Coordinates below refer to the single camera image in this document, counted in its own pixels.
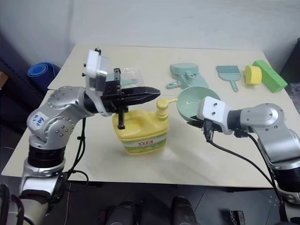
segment blue yoga mat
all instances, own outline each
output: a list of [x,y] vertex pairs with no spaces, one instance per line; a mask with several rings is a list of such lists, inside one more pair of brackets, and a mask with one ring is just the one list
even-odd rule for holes
[[27,75],[31,80],[45,93],[48,91],[48,86],[56,77],[60,68],[49,62],[38,63],[27,71]]

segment table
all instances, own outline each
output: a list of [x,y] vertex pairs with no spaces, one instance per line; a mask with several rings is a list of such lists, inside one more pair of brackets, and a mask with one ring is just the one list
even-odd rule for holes
[[[84,86],[81,73],[89,49],[96,45],[76,45],[60,73],[49,85],[56,89],[63,85]],[[146,83],[161,90],[165,98],[174,98],[181,89],[167,90],[165,85],[174,81],[169,71],[170,64],[194,62],[199,65],[201,75],[206,79],[223,101],[236,109],[252,107],[260,103],[275,103],[285,112],[289,128],[300,134],[300,116],[285,90],[271,93],[263,84],[247,86],[244,78],[237,82],[239,92],[233,92],[229,82],[218,77],[217,65],[238,65],[243,72],[254,60],[266,58],[262,52],[174,49],[128,46],[102,46],[102,54],[109,57],[110,70],[119,67],[140,68]],[[155,110],[156,101],[129,109]],[[112,126],[112,118],[96,114],[86,122],[86,151],[76,169],[85,171],[91,181],[148,182],[190,185],[211,185],[227,187],[268,188],[270,184],[249,163],[222,152],[206,143],[200,129],[189,126],[183,120],[176,104],[169,107],[170,131],[166,147],[148,155],[131,156],[123,149]],[[65,170],[75,158],[82,123],[79,122],[66,147]],[[2,175],[21,176],[23,161],[28,154],[29,131],[26,130],[17,145]],[[253,162],[267,173],[260,153],[248,138],[216,133],[214,142],[233,150]],[[84,180],[80,174],[73,174],[71,180]]]

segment green bowl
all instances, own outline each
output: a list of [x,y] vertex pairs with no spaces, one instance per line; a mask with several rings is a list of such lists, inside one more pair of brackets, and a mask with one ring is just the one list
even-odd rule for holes
[[210,96],[220,100],[220,97],[211,89],[202,86],[185,88],[178,96],[177,109],[186,121],[192,121],[192,116],[197,115],[198,106],[202,99]]

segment yellow bottle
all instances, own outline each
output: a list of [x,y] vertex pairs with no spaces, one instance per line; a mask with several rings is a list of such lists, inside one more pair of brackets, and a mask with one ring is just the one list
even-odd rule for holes
[[150,153],[165,146],[169,130],[167,108],[169,103],[176,101],[177,99],[159,98],[156,103],[157,111],[132,110],[125,113],[124,130],[118,129],[118,115],[113,116],[114,130],[129,154]]

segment yellow sponge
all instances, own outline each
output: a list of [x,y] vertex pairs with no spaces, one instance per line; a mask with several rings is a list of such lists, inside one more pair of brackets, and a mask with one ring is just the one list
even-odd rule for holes
[[262,70],[259,67],[246,66],[244,76],[246,84],[256,85],[262,82]]

